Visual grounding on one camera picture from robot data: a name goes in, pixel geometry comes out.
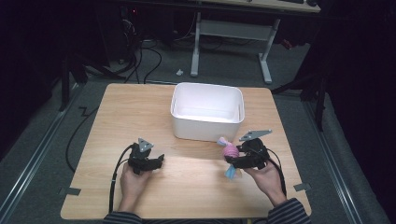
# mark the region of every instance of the person's right hand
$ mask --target person's right hand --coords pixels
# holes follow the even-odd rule
[[[267,165],[260,170],[247,168],[244,169],[244,171],[253,177],[257,187],[267,195],[272,205],[277,206],[285,202],[287,198],[282,191],[277,169],[269,161],[266,164]]]
[[[119,212],[132,213],[136,207],[137,200],[145,190],[152,171],[141,172],[140,175],[134,173],[134,169],[126,162],[122,168],[120,178],[122,200]]]

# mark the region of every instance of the tape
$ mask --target tape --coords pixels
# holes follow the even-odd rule
[[[78,196],[81,192],[81,189],[73,189],[73,188],[60,188],[58,194],[59,195],[76,195]]]
[[[312,189],[312,188],[311,188],[311,185],[310,185],[310,184],[302,183],[302,184],[299,184],[299,185],[294,185],[294,189],[295,189],[296,191],[300,191],[300,190],[305,190],[305,191],[307,191],[307,190],[310,190],[310,189]]]

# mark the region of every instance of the black cable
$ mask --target black cable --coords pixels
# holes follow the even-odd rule
[[[194,37],[194,35],[190,35],[190,36],[187,36],[187,37],[185,37],[183,39],[176,40],[173,43],[175,45],[178,45],[178,46],[181,46],[181,47],[190,47],[190,46],[195,44],[195,40],[194,39],[191,40],[192,37]]]
[[[129,60],[128,65],[126,65],[125,67],[121,68],[118,71],[113,72],[114,75],[119,75],[121,73],[127,72],[129,70],[131,70],[135,65],[136,65],[136,58],[134,56],[134,51],[135,49],[137,49],[138,47],[136,46],[137,43],[140,42],[140,39],[142,38],[143,32],[137,32],[136,29],[134,28],[134,23],[130,21],[131,19],[131,13],[128,13],[127,15],[128,19],[125,18],[122,21],[126,21],[130,24],[130,28],[133,28],[132,32],[130,32],[128,30],[128,34],[132,34],[132,38],[129,38],[128,35],[127,36],[127,41],[129,40],[129,42],[127,42],[127,54],[126,54],[126,58],[131,58],[131,60]]]
[[[81,108],[84,109],[84,111],[83,111],[83,113],[82,113],[81,116],[83,116],[83,117],[85,117],[85,118],[84,118],[84,120],[77,126],[77,128],[74,130],[72,136],[69,138],[69,142],[67,143],[66,152],[65,152],[67,166],[70,168],[70,170],[71,170],[73,173],[76,172],[76,169],[73,168],[73,166],[71,165],[71,163],[70,163],[70,161],[69,161],[69,148],[70,148],[70,145],[71,145],[71,143],[72,143],[74,137],[76,136],[76,133],[78,132],[79,128],[80,128],[80,127],[82,126],[82,124],[83,124],[83,123],[84,123],[84,122],[85,122],[85,121],[86,121],[86,120],[87,120],[87,119],[99,108],[99,106],[96,107],[96,108],[95,108],[90,114],[88,114],[88,115],[85,114],[85,111],[86,111],[87,107],[81,107]]]
[[[110,186],[110,195],[108,200],[108,213],[113,212],[113,203],[114,203],[114,189],[116,187],[116,179],[117,179],[117,171],[119,170],[120,165],[128,160],[121,161],[124,157],[125,153],[132,148],[132,145],[128,146],[123,150],[120,155],[119,161],[117,162],[116,168],[114,169],[113,177],[111,178],[111,186]]]
[[[191,33],[192,28],[194,27],[196,17],[197,17],[197,12],[194,13],[194,17],[192,18],[192,22],[191,22],[191,26],[190,26],[189,31],[187,31],[187,33],[185,35],[183,35],[183,37],[178,38],[178,39],[174,39],[174,42],[177,42],[178,40],[183,40],[183,39],[190,38],[190,37],[194,36],[194,35],[190,35],[189,36],[189,34]]]
[[[267,148],[267,150],[270,151],[270,152],[272,152],[272,153],[276,156],[277,162],[279,162],[279,168],[282,169],[282,165],[280,164],[280,159],[279,159],[279,157],[276,155],[276,153],[275,153],[273,150],[269,149],[269,148]]]
[[[126,55],[126,58],[128,59],[128,58],[131,58],[131,60],[129,60],[129,62],[128,62],[128,64],[125,66],[125,67],[123,67],[123,68],[121,68],[120,70],[118,70],[118,71],[110,71],[110,70],[108,70],[107,68],[105,68],[104,66],[102,66],[101,64],[98,64],[98,63],[95,63],[95,62],[93,62],[93,61],[91,61],[91,60],[89,60],[89,59],[87,59],[87,58],[85,58],[85,57],[83,57],[83,56],[81,56],[81,55],[76,55],[77,56],[77,58],[79,58],[81,61],[82,61],[82,63],[83,64],[85,64],[85,65],[88,65],[88,66],[91,66],[91,67],[93,67],[94,69],[96,69],[97,71],[99,71],[102,75],[105,75],[105,76],[107,76],[107,77],[111,77],[111,78],[115,78],[115,79],[124,79],[124,77],[121,77],[121,76],[119,76],[120,74],[122,74],[122,73],[124,73],[124,72],[127,72],[127,71],[129,71],[129,70],[131,70],[132,68],[134,68],[134,66],[135,66],[135,63],[136,63],[136,58],[135,58],[135,56],[134,56],[134,51],[135,51],[135,49],[136,49],[136,43],[139,43],[140,42],[140,39],[141,39],[141,36],[142,36],[142,32],[135,32],[135,31],[133,31],[133,36],[132,36],[132,38],[129,38],[128,36],[127,36],[127,39],[129,40],[129,42],[127,43],[128,44],[128,47],[127,47],[127,55]],[[96,75],[96,76],[98,76],[98,75],[100,75],[100,74],[98,74],[98,73],[95,73],[95,72],[93,72],[93,71],[91,71],[91,70],[89,70],[89,69],[87,69],[86,68],[86,71],[88,72],[88,73],[90,73],[90,74],[93,74],[93,75]]]
[[[131,74],[125,79],[124,83],[127,83],[128,80],[129,80],[129,78],[131,78],[131,76],[132,76],[134,73],[136,73],[136,80],[137,80],[137,83],[140,84],[139,75],[137,74],[137,68],[138,68],[138,67],[140,66],[140,64],[142,63],[142,48],[141,48],[141,46],[140,46],[140,50],[139,50],[139,51],[140,51],[139,63],[134,67],[134,71],[132,71]]]
[[[200,48],[201,49],[208,49],[208,50],[215,50],[215,49],[219,49],[222,45],[223,45],[223,41],[224,41],[224,38],[223,37],[220,37],[220,36],[216,36],[216,37],[214,37],[214,36],[211,36],[211,37],[207,37],[207,38],[203,38],[202,40],[211,40],[211,39],[216,39],[216,38],[219,38],[219,44],[217,45],[217,46],[215,46],[214,48],[205,48],[204,46],[203,46],[203,44],[204,43],[200,43]]]
[[[277,164],[271,158],[269,158],[268,161],[271,162],[277,169],[277,172],[279,173],[279,177],[280,177],[280,186],[282,188],[283,194],[285,194],[285,196],[287,196],[285,176],[283,176],[282,169],[280,169],[280,167],[277,166]]]
[[[161,62],[163,61],[163,56],[161,56],[161,54],[160,54],[158,51],[156,51],[156,50],[154,50],[154,49],[146,49],[146,50],[151,50],[151,51],[157,53],[158,56],[160,56],[160,61],[158,62],[158,64],[157,64],[153,69],[151,69],[151,71],[149,71],[149,72],[145,75],[145,78],[143,79],[143,84],[146,84],[146,80],[147,80],[148,76],[149,76],[155,69],[157,69],[158,66],[160,66]]]

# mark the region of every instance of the white plastic bin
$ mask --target white plastic bin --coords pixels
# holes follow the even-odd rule
[[[235,87],[184,82],[175,86],[171,114],[178,138],[233,141],[245,118],[244,100]]]

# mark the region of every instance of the striped sleeve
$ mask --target striped sleeve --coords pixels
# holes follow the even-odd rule
[[[142,218],[126,212],[112,212],[103,220],[104,224],[141,224]]]
[[[295,198],[285,201],[268,213],[268,224],[311,223],[303,205]]]

